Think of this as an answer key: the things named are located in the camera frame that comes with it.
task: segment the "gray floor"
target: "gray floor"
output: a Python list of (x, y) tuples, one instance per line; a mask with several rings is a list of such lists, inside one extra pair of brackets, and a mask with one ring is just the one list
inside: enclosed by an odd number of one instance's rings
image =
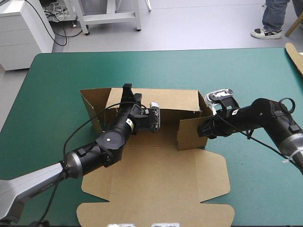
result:
[[(54, 52), (109, 52), (192, 50), (221, 48), (284, 47), (292, 42), (303, 51), (303, 30), (297, 28), (288, 38), (258, 40), (250, 32), (261, 27), (265, 0), (151, 0), (152, 12), (140, 1), (142, 31), (135, 23), (90, 26), (90, 35), (71, 38), (65, 47), (54, 45)], [(86, 14), (102, 13), (104, 0), (84, 0)], [(123, 0), (120, 11), (132, 10), (132, 0)], [(285, 17), (284, 31), (295, 21), (292, 3)], [(65, 24), (69, 35), (80, 30)], [(5, 72), (0, 67), (0, 129), (22, 85), (27, 70)]]

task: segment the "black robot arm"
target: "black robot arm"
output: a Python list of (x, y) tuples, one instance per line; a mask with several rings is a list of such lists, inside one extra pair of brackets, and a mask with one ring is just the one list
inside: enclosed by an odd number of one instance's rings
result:
[[(9, 227), (12, 221), (18, 223), (24, 204), (54, 186), (50, 204), (59, 181), (69, 177), (78, 178), (98, 167), (108, 167), (120, 161), (123, 148), (132, 133), (139, 130), (158, 132), (159, 105), (151, 103), (150, 109), (141, 108), (142, 95), (133, 94), (131, 86), (131, 84), (123, 86), (117, 116), (109, 128), (104, 130), (94, 142), (68, 152), (64, 161), (15, 179), (0, 180), (0, 227)], [(45, 214), (33, 226), (36, 227), (41, 223)]]
[(109, 128), (94, 142), (71, 151), (79, 158), (82, 175), (120, 161), (123, 148), (132, 133), (139, 130), (158, 132), (160, 128), (158, 103), (151, 103), (150, 109), (141, 108), (142, 95), (133, 94), (131, 87), (131, 84), (124, 84), (119, 111)]
[[(285, 99), (292, 102), (291, 110), (282, 103)], [(276, 102), (259, 98), (250, 106), (240, 108), (233, 91), (222, 89), (207, 94), (205, 102), (212, 107), (214, 115), (198, 127), (199, 136), (214, 139), (244, 131), (249, 137), (254, 129), (264, 128), (280, 153), (292, 158), (303, 171), (303, 131), (291, 116), (295, 109), (292, 99)]]

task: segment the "white sneaker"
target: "white sneaker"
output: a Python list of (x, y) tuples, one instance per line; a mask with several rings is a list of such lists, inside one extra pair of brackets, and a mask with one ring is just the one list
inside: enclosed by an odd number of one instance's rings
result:
[(263, 28), (257, 28), (251, 32), (251, 36), (257, 39), (279, 39), (282, 37), (282, 29), (279, 31), (270, 32)]

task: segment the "open cardboard box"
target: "open cardboard box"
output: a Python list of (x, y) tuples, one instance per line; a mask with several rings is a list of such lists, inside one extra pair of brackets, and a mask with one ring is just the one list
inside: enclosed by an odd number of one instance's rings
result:
[[(234, 210), (225, 204), (200, 204), (227, 194), (229, 178), (224, 157), (198, 147), (197, 126), (207, 119), (206, 107), (197, 90), (138, 89), (142, 104), (158, 102), (161, 128), (158, 133), (140, 131), (128, 140), (122, 160), (99, 168), (83, 178), (82, 190), (109, 202), (83, 203), (77, 216), (83, 227), (133, 224), (151, 227), (154, 223), (178, 223), (181, 227), (229, 227)], [(80, 91), (92, 117), (119, 103), (121, 88)], [(116, 114), (116, 108), (95, 119), (101, 132)]]

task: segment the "green tabletop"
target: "green tabletop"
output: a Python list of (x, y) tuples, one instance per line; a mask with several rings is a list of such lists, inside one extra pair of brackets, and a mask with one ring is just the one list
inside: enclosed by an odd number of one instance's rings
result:
[[(259, 97), (291, 97), (296, 101), (293, 117), (303, 125), (303, 82), (283, 48), (40, 54), (0, 133), (0, 179), (61, 160), (65, 139), (88, 118), (79, 90), (124, 83), (202, 94), (231, 88), (242, 107)], [(88, 125), (68, 150), (96, 136)], [(273, 145), (263, 129), (254, 136)], [(303, 177), (291, 164), (239, 134), (210, 140), (206, 149), (226, 158), (231, 182), (229, 194), (208, 202), (232, 205), (234, 225), (303, 224)], [(48, 190), (28, 202), (19, 224), (38, 220), (50, 194)], [(46, 218), (52, 225), (78, 225), (77, 206), (98, 201), (81, 191), (81, 179), (68, 179), (60, 184)]]

